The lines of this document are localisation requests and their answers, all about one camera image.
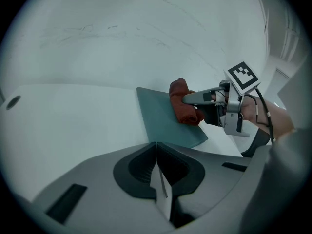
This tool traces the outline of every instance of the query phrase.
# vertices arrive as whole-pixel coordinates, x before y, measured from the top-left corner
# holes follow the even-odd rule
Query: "red-brown towel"
[[[194,93],[194,91],[189,90],[183,78],[179,78],[170,84],[170,102],[178,121],[180,123],[197,126],[205,118],[204,114],[192,105],[182,102],[183,96],[191,93]]]

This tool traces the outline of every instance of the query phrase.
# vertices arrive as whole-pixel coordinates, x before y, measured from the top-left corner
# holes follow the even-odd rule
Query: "black slot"
[[[229,163],[229,162],[223,163],[222,166],[233,169],[233,170],[241,171],[241,172],[244,172],[247,169],[247,166],[237,165],[237,164]]]
[[[46,214],[60,224],[63,224],[86,190],[86,186],[77,184],[71,185],[71,187],[51,206]]]

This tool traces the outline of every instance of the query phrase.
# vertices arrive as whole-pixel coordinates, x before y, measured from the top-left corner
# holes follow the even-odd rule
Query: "white table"
[[[19,102],[6,110],[8,102]],[[194,149],[240,156],[221,128],[200,124],[208,140]],[[28,200],[82,161],[147,143],[134,90],[88,85],[25,85],[0,108],[2,171]]]

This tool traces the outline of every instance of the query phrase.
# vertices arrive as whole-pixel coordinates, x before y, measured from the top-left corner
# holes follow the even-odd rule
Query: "teal cutting mat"
[[[168,93],[140,87],[136,91],[150,142],[168,142],[192,148],[208,140],[199,126],[177,121]]]

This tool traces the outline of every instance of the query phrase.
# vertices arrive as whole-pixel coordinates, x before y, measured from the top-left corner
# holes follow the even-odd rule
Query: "forearm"
[[[268,125],[268,119],[266,116],[265,108],[260,100],[260,98],[255,97],[257,104],[258,104],[258,122],[265,123]],[[265,100],[267,107],[269,109],[272,125],[273,125],[273,132],[274,138],[280,137],[282,134],[290,132],[294,129],[293,123],[289,115],[287,114],[286,110],[275,106],[274,104],[270,103],[269,101]],[[257,127],[269,133],[269,128],[265,125],[258,124],[255,120],[255,117],[250,119],[250,122],[255,124]]]

